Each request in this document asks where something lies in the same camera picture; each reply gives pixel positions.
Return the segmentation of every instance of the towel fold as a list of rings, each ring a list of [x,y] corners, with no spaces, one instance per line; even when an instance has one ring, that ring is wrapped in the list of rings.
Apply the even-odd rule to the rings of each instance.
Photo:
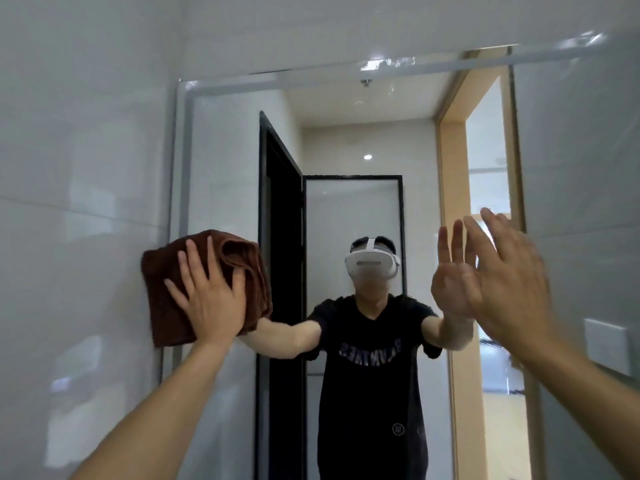
[[[164,248],[145,251],[142,254],[141,269],[147,285],[151,331],[156,347],[173,347],[189,344],[196,340],[187,315],[174,302],[164,285],[164,280],[170,279],[181,292],[186,294],[180,276],[178,251],[186,251],[187,239],[191,239],[196,244],[200,259],[208,274],[208,236],[211,236],[213,240],[213,249],[229,286],[231,286],[235,267],[242,267],[246,270],[246,314],[240,335],[255,330],[261,317],[271,315],[273,308],[271,287],[258,244],[227,232],[206,230],[181,237]]]

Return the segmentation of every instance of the printed lettering on shirt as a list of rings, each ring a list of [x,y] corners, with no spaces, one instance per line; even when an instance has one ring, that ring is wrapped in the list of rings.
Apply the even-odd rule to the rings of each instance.
[[[342,343],[338,354],[356,365],[379,367],[391,362],[400,352],[402,352],[402,340],[395,339],[390,347],[376,350],[362,350],[347,343]]]

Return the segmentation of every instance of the reflected hand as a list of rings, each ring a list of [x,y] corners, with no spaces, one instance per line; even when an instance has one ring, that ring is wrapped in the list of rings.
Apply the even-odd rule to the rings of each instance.
[[[189,317],[198,342],[230,346],[244,324],[244,269],[235,268],[232,287],[229,288],[213,250],[211,236],[207,238],[209,278],[192,240],[187,241],[186,253],[178,252],[178,261],[188,296],[181,293],[171,280],[165,280],[164,284]]]
[[[460,265],[467,263],[470,267],[475,268],[476,252],[468,236],[467,245],[463,251],[462,232],[462,221],[457,220],[453,224],[450,253],[447,228],[440,228],[438,233],[438,268],[431,281],[431,294],[444,315],[469,319],[474,315],[463,286]]]
[[[472,217],[465,226],[474,243],[478,270],[463,267],[463,282],[474,316],[483,330],[511,352],[553,338],[547,273],[529,238],[504,215],[482,209],[495,248]]]

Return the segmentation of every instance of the person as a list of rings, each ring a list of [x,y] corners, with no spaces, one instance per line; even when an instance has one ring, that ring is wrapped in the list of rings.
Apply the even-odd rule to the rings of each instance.
[[[244,323],[244,271],[229,288],[207,241],[209,278],[196,246],[178,254],[188,296],[166,282],[187,313],[196,343],[180,367],[110,432],[71,480],[174,480],[187,452],[216,375]]]
[[[327,299],[290,326],[260,319],[244,341],[272,358],[327,354],[320,400],[317,462],[322,479],[424,480],[428,452],[417,381],[417,350],[430,358],[473,338],[474,320],[458,265],[475,264],[463,224],[438,235],[431,293],[444,317],[405,295],[389,294],[399,268],[394,243],[364,237],[345,259],[355,294]]]
[[[464,218],[479,258],[459,268],[473,316],[571,413],[620,476],[640,479],[640,393],[599,369],[563,340],[545,266],[531,240],[504,215],[482,209],[495,248]]]

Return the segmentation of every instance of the brown cloth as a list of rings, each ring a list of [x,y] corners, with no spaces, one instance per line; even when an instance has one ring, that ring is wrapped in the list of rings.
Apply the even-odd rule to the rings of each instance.
[[[151,314],[151,331],[156,347],[173,347],[196,340],[187,315],[176,305],[164,285],[165,279],[175,283],[185,293],[180,276],[178,251],[186,251],[187,239],[198,248],[205,272],[207,270],[207,237],[211,235],[213,249],[220,261],[225,280],[231,286],[234,267],[246,270],[246,314],[240,335],[256,328],[261,317],[269,317],[272,311],[271,288],[260,248],[255,242],[217,230],[206,230],[199,234],[181,237],[164,248],[145,251],[142,254],[142,275],[147,284],[147,295]]]

